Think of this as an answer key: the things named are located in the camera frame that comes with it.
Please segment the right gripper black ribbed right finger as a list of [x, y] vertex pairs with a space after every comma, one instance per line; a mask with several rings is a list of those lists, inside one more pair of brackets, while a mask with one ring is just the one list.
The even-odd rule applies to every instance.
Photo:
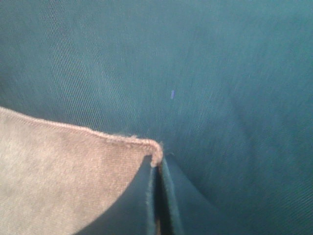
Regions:
[[234, 225], [196, 189], [172, 157], [161, 176], [175, 235], [232, 235]]

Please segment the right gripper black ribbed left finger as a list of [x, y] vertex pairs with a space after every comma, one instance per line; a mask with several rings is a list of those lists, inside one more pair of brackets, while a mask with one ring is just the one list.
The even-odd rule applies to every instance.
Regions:
[[145, 156], [122, 195], [78, 235], [157, 235], [157, 168]]

